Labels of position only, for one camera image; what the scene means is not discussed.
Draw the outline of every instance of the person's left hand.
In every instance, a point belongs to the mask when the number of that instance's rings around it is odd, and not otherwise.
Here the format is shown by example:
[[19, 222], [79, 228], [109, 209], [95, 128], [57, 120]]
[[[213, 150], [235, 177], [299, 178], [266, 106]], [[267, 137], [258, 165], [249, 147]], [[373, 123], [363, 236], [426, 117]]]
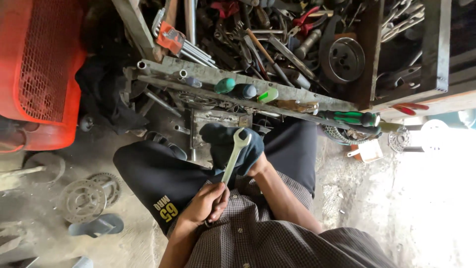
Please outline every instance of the person's left hand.
[[200, 226], [204, 220], [217, 221], [228, 205], [230, 190], [224, 183], [207, 184], [192, 199], [192, 203], [180, 214], [179, 219]]

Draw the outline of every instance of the wrench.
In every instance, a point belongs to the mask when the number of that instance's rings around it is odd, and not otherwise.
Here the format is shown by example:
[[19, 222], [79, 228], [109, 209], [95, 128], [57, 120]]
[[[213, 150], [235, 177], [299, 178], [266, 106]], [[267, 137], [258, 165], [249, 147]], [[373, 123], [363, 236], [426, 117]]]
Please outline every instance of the wrench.
[[248, 146], [249, 143], [251, 142], [251, 134], [249, 134], [245, 140], [242, 140], [239, 137], [240, 132], [242, 132], [244, 129], [245, 128], [242, 127], [238, 129], [235, 132], [235, 134], [233, 134], [233, 141], [235, 142], [235, 145], [233, 146], [233, 151], [231, 152], [230, 159], [228, 160], [227, 167], [225, 168], [225, 173], [223, 174], [223, 178], [221, 179], [221, 182], [225, 183], [226, 186], [228, 185], [228, 181], [230, 180], [231, 173], [233, 172], [233, 169], [235, 168], [241, 149], [243, 149], [243, 147], [245, 146]]

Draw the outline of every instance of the wooden handle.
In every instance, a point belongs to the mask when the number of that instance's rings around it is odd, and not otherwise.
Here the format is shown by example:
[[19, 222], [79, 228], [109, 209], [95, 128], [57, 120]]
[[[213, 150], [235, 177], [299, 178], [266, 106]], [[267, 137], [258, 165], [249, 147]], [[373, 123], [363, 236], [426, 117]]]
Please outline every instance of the wooden handle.
[[271, 56], [268, 54], [266, 49], [261, 45], [261, 43], [258, 41], [256, 36], [253, 34], [253, 32], [250, 29], [246, 29], [246, 32], [248, 33], [249, 37], [253, 41], [253, 43], [258, 47], [258, 49], [265, 55], [265, 57], [268, 59], [268, 61], [271, 64], [274, 64], [274, 60], [271, 58]]

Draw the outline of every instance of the screwdriver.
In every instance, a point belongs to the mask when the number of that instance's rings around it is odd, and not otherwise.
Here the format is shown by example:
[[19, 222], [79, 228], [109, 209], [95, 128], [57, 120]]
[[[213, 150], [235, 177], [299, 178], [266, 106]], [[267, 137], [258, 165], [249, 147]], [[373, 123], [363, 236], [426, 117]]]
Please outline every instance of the screwdriver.
[[380, 115], [374, 113], [361, 112], [340, 112], [340, 111], [319, 111], [317, 116], [324, 119], [330, 119], [347, 124], [355, 124], [362, 126], [378, 126]]

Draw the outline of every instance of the red plastic crate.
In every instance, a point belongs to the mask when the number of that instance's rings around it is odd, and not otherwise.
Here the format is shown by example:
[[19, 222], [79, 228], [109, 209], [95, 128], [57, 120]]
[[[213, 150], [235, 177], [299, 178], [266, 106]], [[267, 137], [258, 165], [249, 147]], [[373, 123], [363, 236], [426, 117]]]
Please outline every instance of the red plastic crate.
[[0, 114], [40, 123], [27, 150], [74, 141], [80, 89], [74, 75], [85, 52], [76, 0], [4, 0], [0, 4]]

